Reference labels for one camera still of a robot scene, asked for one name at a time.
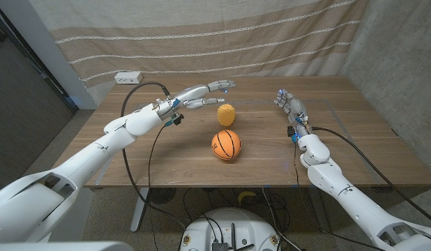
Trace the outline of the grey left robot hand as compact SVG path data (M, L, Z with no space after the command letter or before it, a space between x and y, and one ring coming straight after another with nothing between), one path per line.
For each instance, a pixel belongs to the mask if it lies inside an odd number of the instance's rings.
M236 84L232 80L218 80L209 84L188 87L173 98L158 101L153 106L153 110L164 120L181 108L199 109L207 105L224 103L224 98L205 98L205 96L210 92L226 91L228 88L234 88L235 86Z

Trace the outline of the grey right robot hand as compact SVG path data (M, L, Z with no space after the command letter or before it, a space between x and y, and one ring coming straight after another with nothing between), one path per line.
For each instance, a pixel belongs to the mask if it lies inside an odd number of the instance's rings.
M280 107L299 137L310 134L308 113L305 105L286 89L280 89L274 103Z

